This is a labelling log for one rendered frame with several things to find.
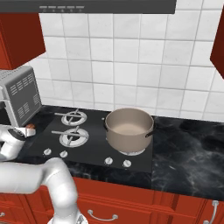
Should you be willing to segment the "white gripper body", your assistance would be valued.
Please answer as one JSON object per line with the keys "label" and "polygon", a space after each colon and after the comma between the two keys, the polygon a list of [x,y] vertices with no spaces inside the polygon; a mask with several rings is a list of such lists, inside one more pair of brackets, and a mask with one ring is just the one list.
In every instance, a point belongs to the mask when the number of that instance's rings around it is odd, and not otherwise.
{"label": "white gripper body", "polygon": [[29,129],[29,128],[25,128],[24,129],[24,135],[26,137],[33,137],[36,135],[36,130],[35,129]]}

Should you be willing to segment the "beige cooking pot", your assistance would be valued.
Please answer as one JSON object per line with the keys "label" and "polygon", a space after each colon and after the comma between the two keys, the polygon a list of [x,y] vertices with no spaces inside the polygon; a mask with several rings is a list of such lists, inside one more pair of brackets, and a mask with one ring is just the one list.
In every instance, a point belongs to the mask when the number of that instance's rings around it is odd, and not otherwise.
{"label": "beige cooking pot", "polygon": [[138,108],[119,108],[104,119],[109,145],[124,153],[139,152],[151,143],[155,123],[151,115]]}

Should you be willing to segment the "grey toaster oven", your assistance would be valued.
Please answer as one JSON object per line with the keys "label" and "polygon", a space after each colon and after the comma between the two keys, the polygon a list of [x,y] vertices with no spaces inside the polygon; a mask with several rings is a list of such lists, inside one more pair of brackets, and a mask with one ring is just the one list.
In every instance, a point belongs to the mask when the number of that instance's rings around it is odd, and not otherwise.
{"label": "grey toaster oven", "polygon": [[0,124],[22,127],[41,109],[31,66],[0,70]]}

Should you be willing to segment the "black gas hob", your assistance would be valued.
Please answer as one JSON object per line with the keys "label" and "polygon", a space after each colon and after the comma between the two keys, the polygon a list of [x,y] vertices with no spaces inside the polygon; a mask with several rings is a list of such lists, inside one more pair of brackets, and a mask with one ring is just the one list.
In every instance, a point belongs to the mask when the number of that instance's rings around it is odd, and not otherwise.
{"label": "black gas hob", "polygon": [[[152,146],[139,152],[124,153],[112,148],[106,138],[104,119],[108,113],[91,109],[60,108],[53,113],[53,119],[27,150],[28,158],[39,163],[48,158],[62,158],[67,151],[67,162],[107,166],[134,172],[151,172]],[[52,153],[44,155],[45,149]],[[106,158],[113,158],[111,165],[104,164]],[[131,167],[125,168],[123,161],[129,160]]]}

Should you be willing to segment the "red drawer front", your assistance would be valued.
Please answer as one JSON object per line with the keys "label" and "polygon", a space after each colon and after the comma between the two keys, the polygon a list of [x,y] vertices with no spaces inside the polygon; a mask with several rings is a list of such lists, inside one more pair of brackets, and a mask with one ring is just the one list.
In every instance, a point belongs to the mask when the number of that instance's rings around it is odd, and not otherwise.
{"label": "red drawer front", "polygon": [[[89,224],[149,224],[150,222],[150,212],[120,201],[82,194],[79,196],[77,204],[80,211],[86,216]],[[112,217],[112,214],[117,214],[119,218],[109,222],[95,220],[88,214],[88,209],[93,210],[94,215],[99,218],[109,219]]]}
{"label": "red drawer front", "polygon": [[0,193],[0,224],[47,224],[53,205],[47,192],[33,194]]}

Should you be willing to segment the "dark grey range hood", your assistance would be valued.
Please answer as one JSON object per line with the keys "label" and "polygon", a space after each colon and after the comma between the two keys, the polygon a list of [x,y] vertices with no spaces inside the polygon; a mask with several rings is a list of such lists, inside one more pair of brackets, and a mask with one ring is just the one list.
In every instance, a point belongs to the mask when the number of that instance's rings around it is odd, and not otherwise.
{"label": "dark grey range hood", "polygon": [[0,0],[0,13],[174,14],[177,0]]}

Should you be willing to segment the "red cupboard door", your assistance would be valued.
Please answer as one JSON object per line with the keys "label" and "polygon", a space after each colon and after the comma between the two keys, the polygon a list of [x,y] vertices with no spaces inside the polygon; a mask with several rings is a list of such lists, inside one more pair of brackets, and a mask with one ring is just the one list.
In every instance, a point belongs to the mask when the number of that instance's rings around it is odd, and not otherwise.
{"label": "red cupboard door", "polygon": [[[212,205],[212,203],[213,201],[211,199],[205,200],[199,224],[203,224],[203,221],[211,220],[214,213],[214,206]],[[216,215],[214,216],[212,224],[224,224],[224,201],[219,202],[219,205],[217,206]]]}

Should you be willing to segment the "red wall cupboard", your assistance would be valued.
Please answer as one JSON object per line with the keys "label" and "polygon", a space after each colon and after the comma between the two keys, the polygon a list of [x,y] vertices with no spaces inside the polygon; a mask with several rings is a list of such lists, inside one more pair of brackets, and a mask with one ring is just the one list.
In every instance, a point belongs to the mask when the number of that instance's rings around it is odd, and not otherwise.
{"label": "red wall cupboard", "polygon": [[15,69],[45,51],[38,13],[0,13],[0,69]]}
{"label": "red wall cupboard", "polygon": [[222,8],[220,22],[213,42],[210,61],[224,80],[224,6]]}

